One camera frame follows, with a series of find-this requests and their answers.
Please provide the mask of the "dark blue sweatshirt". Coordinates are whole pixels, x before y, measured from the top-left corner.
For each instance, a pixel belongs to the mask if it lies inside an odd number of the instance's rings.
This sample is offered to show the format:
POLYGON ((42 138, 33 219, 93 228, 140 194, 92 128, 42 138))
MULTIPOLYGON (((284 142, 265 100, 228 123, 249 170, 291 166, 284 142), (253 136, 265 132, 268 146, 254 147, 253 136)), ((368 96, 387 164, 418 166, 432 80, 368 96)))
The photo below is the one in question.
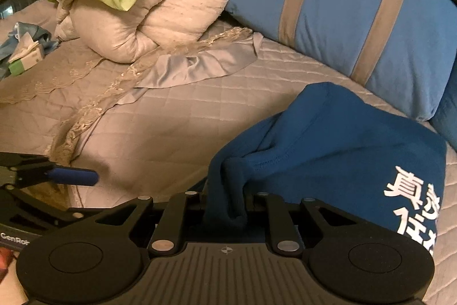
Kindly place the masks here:
POLYGON ((368 105, 342 86, 313 83, 214 156, 207 216, 242 226, 249 193, 292 204, 314 198, 432 251, 446 150, 444 139, 423 125, 368 105))

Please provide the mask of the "tissue packet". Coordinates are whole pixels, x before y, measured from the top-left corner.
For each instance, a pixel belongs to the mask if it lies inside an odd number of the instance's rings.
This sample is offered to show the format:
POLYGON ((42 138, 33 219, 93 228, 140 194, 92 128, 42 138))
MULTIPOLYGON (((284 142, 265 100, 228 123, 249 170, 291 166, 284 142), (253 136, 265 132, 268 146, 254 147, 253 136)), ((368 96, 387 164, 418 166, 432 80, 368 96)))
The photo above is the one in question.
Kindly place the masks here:
POLYGON ((39 41, 34 41, 29 33, 25 33, 19 38, 19 43, 8 60, 9 72, 13 76, 19 76, 43 58, 44 51, 39 41))

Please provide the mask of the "white rolled duvet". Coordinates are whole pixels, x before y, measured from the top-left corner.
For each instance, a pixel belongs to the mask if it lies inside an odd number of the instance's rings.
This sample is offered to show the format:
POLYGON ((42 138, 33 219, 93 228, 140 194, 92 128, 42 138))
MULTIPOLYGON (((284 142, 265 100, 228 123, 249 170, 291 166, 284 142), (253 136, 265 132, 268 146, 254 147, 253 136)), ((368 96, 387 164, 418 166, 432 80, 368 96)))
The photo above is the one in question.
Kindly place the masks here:
POLYGON ((81 39, 117 63, 132 63, 159 46, 199 40, 229 0, 136 0, 127 11, 99 0, 57 0, 55 35, 81 39))

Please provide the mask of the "blue striped pillow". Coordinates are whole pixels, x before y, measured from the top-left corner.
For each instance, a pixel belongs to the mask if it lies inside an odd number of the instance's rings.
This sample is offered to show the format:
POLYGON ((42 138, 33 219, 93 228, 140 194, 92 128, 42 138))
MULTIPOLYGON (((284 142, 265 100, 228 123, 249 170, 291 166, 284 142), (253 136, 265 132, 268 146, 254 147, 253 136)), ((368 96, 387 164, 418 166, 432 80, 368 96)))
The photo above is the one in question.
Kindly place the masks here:
POLYGON ((452 0, 229 0, 243 25, 429 120, 456 59, 452 0))
POLYGON ((445 92, 430 123, 457 150, 457 67, 452 68, 445 92))

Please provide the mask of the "right blue striped pillow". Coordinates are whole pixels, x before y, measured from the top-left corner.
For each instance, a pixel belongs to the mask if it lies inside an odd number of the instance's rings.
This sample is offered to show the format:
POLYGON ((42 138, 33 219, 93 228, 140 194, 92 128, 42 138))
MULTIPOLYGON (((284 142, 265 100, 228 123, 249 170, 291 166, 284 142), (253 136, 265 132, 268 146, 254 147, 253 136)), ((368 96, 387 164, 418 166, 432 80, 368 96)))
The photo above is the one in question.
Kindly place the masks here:
POLYGON ((430 123, 457 150, 457 67, 452 68, 445 92, 430 123))

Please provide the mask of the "left blue striped pillow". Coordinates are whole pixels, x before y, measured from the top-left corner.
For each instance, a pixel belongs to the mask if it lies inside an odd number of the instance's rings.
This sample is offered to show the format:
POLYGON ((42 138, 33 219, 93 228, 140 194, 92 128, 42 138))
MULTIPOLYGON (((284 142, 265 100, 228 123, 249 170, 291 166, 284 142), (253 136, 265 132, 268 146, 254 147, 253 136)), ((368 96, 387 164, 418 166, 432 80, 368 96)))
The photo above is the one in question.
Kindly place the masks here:
POLYGON ((452 0, 229 0, 243 25, 429 120, 456 59, 452 0))

